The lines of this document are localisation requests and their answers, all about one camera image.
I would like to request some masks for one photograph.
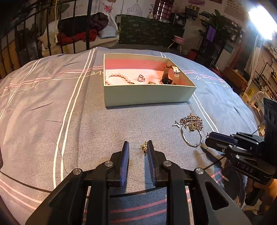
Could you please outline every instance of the purple cloth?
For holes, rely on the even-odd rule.
[[[206,39],[208,39],[210,42],[213,42],[215,34],[216,34],[216,30],[212,26],[210,26]]]

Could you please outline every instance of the human hand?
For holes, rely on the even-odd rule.
[[[262,202],[261,212],[264,213],[265,211],[269,210],[270,206],[277,196],[277,180],[271,179],[266,185],[262,185],[258,182],[254,182],[251,178],[247,178],[245,189],[246,193],[252,192],[253,187],[265,190],[262,197],[260,198]]]

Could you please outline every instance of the light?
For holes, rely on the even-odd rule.
[[[277,32],[277,24],[268,11],[262,7],[254,7],[249,12],[253,24],[265,39],[272,40],[272,33]]]

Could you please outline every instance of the green patterned cloth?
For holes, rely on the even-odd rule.
[[[183,37],[184,29],[158,20],[122,15],[119,44],[168,47],[174,35]]]

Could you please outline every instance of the pearl bracelet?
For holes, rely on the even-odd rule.
[[[108,84],[108,85],[115,85],[114,83],[110,82],[110,80],[109,80],[109,78],[112,77],[112,76],[118,76],[118,77],[124,78],[129,84],[135,84],[135,83],[131,82],[130,78],[127,75],[124,75],[122,73],[109,73],[109,74],[106,74],[106,77],[105,77],[106,84]]]

